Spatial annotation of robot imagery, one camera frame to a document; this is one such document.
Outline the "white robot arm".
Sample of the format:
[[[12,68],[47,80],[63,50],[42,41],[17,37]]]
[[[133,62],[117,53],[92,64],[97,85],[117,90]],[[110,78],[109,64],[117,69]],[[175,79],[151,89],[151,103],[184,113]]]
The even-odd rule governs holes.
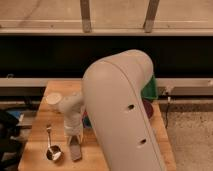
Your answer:
[[[59,103],[67,127],[86,108],[110,171],[167,171],[141,97],[152,76],[146,53],[124,51],[90,65],[82,90]]]

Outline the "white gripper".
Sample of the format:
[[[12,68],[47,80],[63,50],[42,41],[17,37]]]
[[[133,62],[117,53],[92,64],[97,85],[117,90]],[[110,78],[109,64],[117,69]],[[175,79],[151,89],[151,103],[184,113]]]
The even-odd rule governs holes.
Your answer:
[[[82,125],[82,119],[80,115],[76,116],[66,116],[64,119],[64,130],[65,133],[68,135],[66,137],[67,145],[70,145],[73,135],[78,135],[78,143],[80,147],[83,143],[83,125]]]

